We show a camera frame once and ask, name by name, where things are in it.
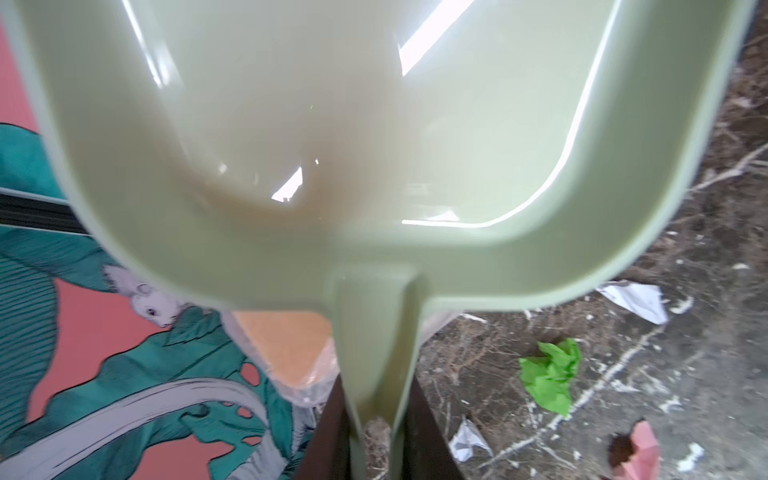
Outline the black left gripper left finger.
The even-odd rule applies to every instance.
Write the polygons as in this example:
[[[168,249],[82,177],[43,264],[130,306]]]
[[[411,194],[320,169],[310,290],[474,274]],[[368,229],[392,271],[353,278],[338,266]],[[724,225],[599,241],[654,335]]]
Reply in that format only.
[[[350,419],[337,377],[294,480],[350,480]]]

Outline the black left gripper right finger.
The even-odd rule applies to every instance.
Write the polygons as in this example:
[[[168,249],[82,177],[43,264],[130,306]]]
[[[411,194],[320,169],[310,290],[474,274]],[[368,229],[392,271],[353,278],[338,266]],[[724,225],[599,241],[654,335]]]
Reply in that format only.
[[[423,389],[416,378],[411,384],[403,427],[403,479],[465,479],[438,428]]]

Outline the beige bin with plastic liner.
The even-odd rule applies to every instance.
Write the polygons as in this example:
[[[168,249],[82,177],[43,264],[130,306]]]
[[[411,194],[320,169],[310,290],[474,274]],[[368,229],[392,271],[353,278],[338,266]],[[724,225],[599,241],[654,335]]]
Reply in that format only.
[[[422,318],[418,309],[401,303],[358,304],[341,305],[331,320],[303,310],[223,311],[221,323],[293,404],[320,405],[343,374],[362,413],[392,419],[416,350],[459,315],[442,311]]]

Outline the green plastic dustpan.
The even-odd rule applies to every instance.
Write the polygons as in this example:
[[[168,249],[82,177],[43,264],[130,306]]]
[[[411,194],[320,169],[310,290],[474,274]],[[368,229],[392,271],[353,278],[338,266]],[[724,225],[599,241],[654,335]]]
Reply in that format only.
[[[352,471],[422,319],[627,268],[706,147],[752,1],[5,1],[52,167],[123,265],[333,327]]]

